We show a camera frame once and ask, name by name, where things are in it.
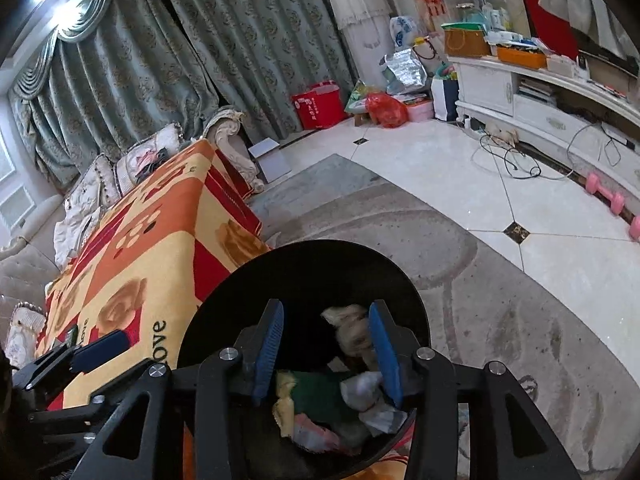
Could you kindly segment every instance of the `metal screw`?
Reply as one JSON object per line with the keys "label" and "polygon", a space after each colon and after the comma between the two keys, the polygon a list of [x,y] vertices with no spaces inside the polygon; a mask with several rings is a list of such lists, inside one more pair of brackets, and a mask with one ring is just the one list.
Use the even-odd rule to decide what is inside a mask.
{"label": "metal screw", "polygon": [[149,375],[152,377],[162,377],[166,373],[166,366],[162,363],[156,363],[149,367]]}
{"label": "metal screw", "polygon": [[423,359],[425,361],[430,361],[436,357],[436,352],[433,348],[429,348],[428,346],[421,346],[415,353],[418,356],[418,359]]}
{"label": "metal screw", "polygon": [[220,359],[223,361],[233,361],[236,357],[238,357],[238,350],[229,346],[228,348],[223,348],[220,351]]}
{"label": "metal screw", "polygon": [[489,371],[495,375],[502,375],[507,371],[507,367],[500,361],[491,361],[489,363]]}

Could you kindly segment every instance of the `gray carpet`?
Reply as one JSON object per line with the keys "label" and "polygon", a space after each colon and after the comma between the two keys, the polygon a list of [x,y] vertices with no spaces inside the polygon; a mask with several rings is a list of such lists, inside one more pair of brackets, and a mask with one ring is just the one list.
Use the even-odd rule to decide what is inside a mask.
{"label": "gray carpet", "polygon": [[338,238],[391,258],[422,296],[432,346],[471,366],[503,361],[584,478],[615,478],[628,460],[640,440],[635,381],[567,307],[453,220],[339,155],[250,205],[272,246]]}

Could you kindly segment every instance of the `red plastic bag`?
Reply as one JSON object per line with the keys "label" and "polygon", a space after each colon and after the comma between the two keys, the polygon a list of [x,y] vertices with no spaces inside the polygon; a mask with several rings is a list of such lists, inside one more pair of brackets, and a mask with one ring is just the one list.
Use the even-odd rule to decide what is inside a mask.
{"label": "red plastic bag", "polygon": [[385,128],[397,128],[409,120],[406,106],[382,92],[369,94],[365,106],[371,119]]}

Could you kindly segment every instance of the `drawer handle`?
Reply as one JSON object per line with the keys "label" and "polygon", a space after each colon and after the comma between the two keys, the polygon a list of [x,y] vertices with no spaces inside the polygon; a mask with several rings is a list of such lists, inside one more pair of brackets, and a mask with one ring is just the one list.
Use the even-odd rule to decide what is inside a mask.
{"label": "drawer handle", "polygon": [[564,123],[561,123],[560,121],[558,121],[558,119],[547,117],[546,122],[551,124],[551,126],[553,126],[556,130],[566,130],[566,126],[564,126]]}

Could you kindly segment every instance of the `black trash can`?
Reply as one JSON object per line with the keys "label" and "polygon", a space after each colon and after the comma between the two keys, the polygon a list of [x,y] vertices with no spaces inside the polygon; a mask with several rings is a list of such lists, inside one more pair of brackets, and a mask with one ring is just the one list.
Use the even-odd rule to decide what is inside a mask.
{"label": "black trash can", "polygon": [[[244,327],[258,323],[270,298],[281,300],[286,313],[276,369],[316,371],[342,355],[335,330],[320,317],[331,306],[357,303],[368,308],[374,300],[385,300],[396,323],[411,328],[422,346],[430,346],[420,295],[395,263],[352,242],[308,240],[258,256],[220,283],[193,317],[178,367],[199,364],[233,345]],[[272,404],[266,399],[260,408],[230,408],[229,421],[237,424],[230,429],[232,446],[244,449],[252,480],[345,478],[391,450],[414,420],[410,416],[396,435],[369,439],[357,456],[314,455],[280,437]]]}

